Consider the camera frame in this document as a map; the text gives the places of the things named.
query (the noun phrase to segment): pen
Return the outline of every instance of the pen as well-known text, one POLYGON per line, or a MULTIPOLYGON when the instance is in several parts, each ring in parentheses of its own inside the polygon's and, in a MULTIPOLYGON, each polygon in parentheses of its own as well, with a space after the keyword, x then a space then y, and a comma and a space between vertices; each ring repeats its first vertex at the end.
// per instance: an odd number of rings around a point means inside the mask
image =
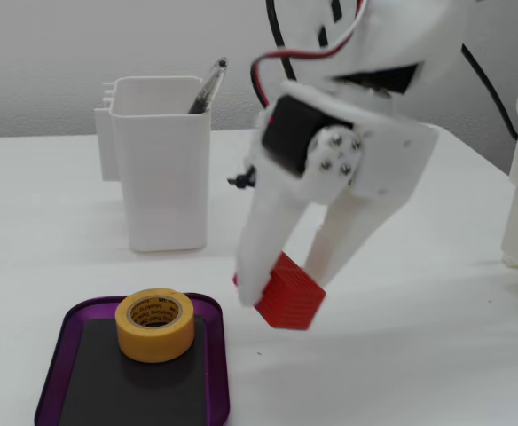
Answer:
POLYGON ((224 81, 225 71, 227 69, 227 58, 220 58, 209 70, 208 77, 202 84, 202 88, 198 92, 198 96, 190 107, 188 114, 202 114, 209 110, 209 106, 220 90, 220 86, 224 81))

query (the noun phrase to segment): robotic arm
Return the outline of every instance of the robotic arm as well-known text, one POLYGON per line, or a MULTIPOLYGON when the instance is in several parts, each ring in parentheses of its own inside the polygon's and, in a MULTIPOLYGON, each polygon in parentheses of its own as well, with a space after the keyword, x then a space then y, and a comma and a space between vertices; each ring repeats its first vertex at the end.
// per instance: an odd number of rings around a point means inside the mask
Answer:
MULTIPOLYGON (((303 267, 320 286, 407 203, 437 134, 398 115, 395 96, 434 81, 451 65, 459 55, 473 3, 315 4, 302 47, 318 53, 289 56, 322 58, 296 67, 304 83, 282 84, 279 97, 261 118, 246 159, 256 177, 251 213, 237 250, 244 305, 261 299, 273 266, 310 203, 328 206, 303 267)), ((262 58, 281 55, 278 51, 262 58)), ((258 93, 264 96, 260 88, 258 93)))

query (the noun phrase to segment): white wall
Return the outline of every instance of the white wall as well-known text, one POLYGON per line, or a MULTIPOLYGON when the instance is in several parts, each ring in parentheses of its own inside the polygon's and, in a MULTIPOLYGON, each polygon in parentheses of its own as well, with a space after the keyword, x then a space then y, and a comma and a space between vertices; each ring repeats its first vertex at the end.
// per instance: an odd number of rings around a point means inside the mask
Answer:
MULTIPOLYGON (((292 21, 289 8, 303 2, 279 0, 281 21, 292 21)), ((469 47, 518 123, 518 0, 480 3, 472 21, 469 47)), ((272 45, 263 0, 0 0, 0 136, 94 133, 101 82, 202 75, 219 56, 231 68, 214 127, 249 127, 259 110, 249 64, 272 45)), ((272 88, 282 78, 279 64, 265 68, 272 88)), ((508 168, 513 143, 464 62, 402 108, 508 168)))

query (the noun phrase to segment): cable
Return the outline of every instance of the cable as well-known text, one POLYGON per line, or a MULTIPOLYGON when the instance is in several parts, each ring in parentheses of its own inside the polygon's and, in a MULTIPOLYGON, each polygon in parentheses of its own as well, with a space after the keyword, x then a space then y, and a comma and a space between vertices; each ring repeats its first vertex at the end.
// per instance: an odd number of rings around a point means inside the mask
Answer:
POLYGON ((486 86, 486 89, 490 93, 491 98, 496 104, 496 107, 498 107, 499 114, 501 115, 501 118, 503 118, 504 123, 506 124, 507 131, 509 131, 509 134, 514 140, 518 139, 517 130, 514 128, 514 124, 511 121, 511 118, 509 118, 509 113, 506 110, 506 106, 501 101, 501 98, 498 95, 498 91, 496 91, 496 88, 493 86, 493 84, 490 81, 490 78, 484 73, 482 67, 478 63, 477 60, 475 60, 474 55, 472 55, 472 52, 466 47, 465 44, 462 44, 462 54, 464 55, 464 58, 469 62, 470 66, 474 69, 475 73, 478 74, 478 77, 480 77, 480 80, 482 81, 483 85, 486 86))
POLYGON ((261 105, 263 107, 267 107, 269 105, 269 100, 263 91, 263 86, 261 85, 261 79, 259 78, 259 65, 265 59, 274 59, 274 58, 292 58, 292 59, 326 59, 330 58, 336 53, 338 53, 349 41, 349 39, 353 36, 354 30, 356 29, 359 22, 361 22, 362 18, 365 15, 365 11, 367 10, 367 5, 369 4, 369 0, 364 0, 359 2, 359 6, 357 9, 357 15, 349 28, 341 35, 336 42, 334 42, 331 46, 328 46, 322 51, 295 51, 295 50, 280 50, 280 51, 271 51, 265 53, 264 55, 257 58, 253 64, 251 64, 251 83, 253 84, 253 88, 255 90, 255 94, 259 98, 261 105))
MULTIPOLYGON (((269 25, 271 25, 271 32, 275 39, 277 47, 285 47, 285 40, 280 32, 279 19, 277 18, 277 11, 275 10, 275 0, 267 0, 267 16, 269 17, 269 25)), ((296 74, 293 70, 293 65, 289 58, 281 58, 281 63, 285 69, 286 78, 289 80, 296 80, 296 74)))

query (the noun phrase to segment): red wire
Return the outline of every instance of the red wire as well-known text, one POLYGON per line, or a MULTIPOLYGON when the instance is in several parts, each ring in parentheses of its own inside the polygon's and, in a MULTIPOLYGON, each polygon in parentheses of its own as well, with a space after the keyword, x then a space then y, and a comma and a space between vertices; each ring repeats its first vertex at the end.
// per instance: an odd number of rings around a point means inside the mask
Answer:
MULTIPOLYGON (((360 11, 364 0, 360 0, 357 6, 357 12, 360 11)), ((330 51, 294 51, 294 50, 283 50, 283 51, 270 51, 269 53, 265 53, 255 60, 254 63, 254 75, 256 80, 256 88, 259 92, 259 96, 263 99, 263 102, 266 106, 269 105, 269 100, 265 95, 263 90, 263 86, 261 85, 261 78, 259 77, 259 64, 264 59, 275 59, 275 58, 292 58, 292 59, 325 59, 329 58, 336 53, 338 53, 348 42, 349 39, 353 36, 350 34, 348 38, 346 38, 343 42, 341 42, 338 46, 334 47, 330 51)))

